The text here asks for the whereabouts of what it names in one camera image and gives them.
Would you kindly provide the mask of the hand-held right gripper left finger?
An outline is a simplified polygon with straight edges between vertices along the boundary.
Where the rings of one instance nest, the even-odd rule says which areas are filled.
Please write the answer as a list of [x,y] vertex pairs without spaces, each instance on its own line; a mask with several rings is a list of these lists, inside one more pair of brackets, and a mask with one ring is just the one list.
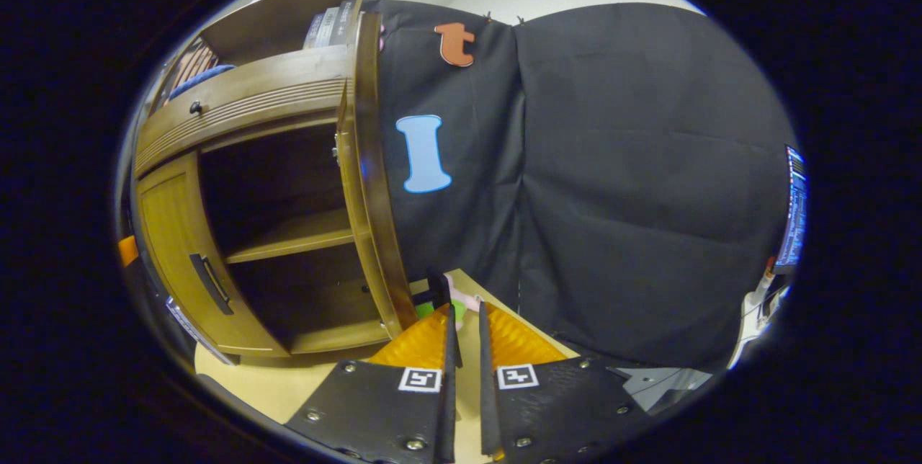
[[454,462],[456,323],[447,303],[366,361],[337,362],[287,428],[364,463]]

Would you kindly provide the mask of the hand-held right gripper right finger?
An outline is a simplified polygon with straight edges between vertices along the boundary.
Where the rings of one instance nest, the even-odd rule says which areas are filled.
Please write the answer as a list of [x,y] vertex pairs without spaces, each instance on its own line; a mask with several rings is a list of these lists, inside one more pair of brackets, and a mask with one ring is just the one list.
[[569,356],[480,304],[482,451],[497,463],[589,463],[638,437],[651,417],[604,359]]

